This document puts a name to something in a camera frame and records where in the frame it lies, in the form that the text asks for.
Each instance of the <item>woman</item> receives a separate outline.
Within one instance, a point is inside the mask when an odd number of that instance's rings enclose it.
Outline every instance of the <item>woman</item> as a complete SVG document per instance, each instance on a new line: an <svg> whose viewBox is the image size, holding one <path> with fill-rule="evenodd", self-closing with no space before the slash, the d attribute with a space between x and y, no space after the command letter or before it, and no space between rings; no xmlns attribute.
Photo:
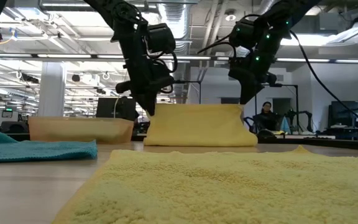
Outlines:
<svg viewBox="0 0 358 224"><path fill-rule="evenodd" d="M260 114L255 116L255 122L261 126L261 128L276 131L277 115L271 112L272 104L270 102L263 103Z"/></svg>

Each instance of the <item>yellow towel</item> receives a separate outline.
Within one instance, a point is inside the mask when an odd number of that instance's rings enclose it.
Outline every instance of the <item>yellow towel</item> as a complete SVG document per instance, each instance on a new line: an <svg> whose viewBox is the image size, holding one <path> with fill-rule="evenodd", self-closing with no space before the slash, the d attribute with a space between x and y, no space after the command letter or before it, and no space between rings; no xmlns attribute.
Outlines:
<svg viewBox="0 0 358 224"><path fill-rule="evenodd" d="M158 104L146 146L255 146L242 125L241 105Z"/></svg>
<svg viewBox="0 0 358 224"><path fill-rule="evenodd" d="M53 223L358 224L358 158L113 151Z"/></svg>

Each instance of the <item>teal towel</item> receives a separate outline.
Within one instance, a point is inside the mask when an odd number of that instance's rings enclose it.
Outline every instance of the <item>teal towel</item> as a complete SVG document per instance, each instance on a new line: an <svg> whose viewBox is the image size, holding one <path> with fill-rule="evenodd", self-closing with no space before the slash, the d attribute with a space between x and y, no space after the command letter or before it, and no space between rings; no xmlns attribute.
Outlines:
<svg viewBox="0 0 358 224"><path fill-rule="evenodd" d="M95 159L96 141L92 142L18 142L0 133L0 162Z"/></svg>

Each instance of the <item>table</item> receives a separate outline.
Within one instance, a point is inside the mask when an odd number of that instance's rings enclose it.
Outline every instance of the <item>table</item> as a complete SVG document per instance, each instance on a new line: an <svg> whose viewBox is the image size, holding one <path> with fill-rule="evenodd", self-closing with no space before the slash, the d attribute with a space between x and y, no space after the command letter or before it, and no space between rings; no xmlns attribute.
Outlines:
<svg viewBox="0 0 358 224"><path fill-rule="evenodd" d="M150 147L142 142L98 146L98 160L15 162L0 164L0 223L50 223L59 209L109 158L115 149L147 152L284 152L296 145L259 144L257 147ZM358 150L305 146L327 156L357 156Z"/></svg>

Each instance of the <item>monitor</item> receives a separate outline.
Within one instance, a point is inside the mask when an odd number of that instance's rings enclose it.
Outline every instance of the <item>monitor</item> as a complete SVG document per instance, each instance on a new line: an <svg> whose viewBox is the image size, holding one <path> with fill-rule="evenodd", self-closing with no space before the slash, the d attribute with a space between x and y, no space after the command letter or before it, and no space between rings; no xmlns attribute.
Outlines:
<svg viewBox="0 0 358 224"><path fill-rule="evenodd" d="M136 111L136 101L127 97L112 98L99 97L98 109L96 110L97 118L114 118L114 105L116 104L115 118L135 121L139 114Z"/></svg>
<svg viewBox="0 0 358 224"><path fill-rule="evenodd" d="M358 115L358 101L342 101L348 108ZM342 124L346 126L358 126L358 119L348 111L338 101L332 101L332 124Z"/></svg>

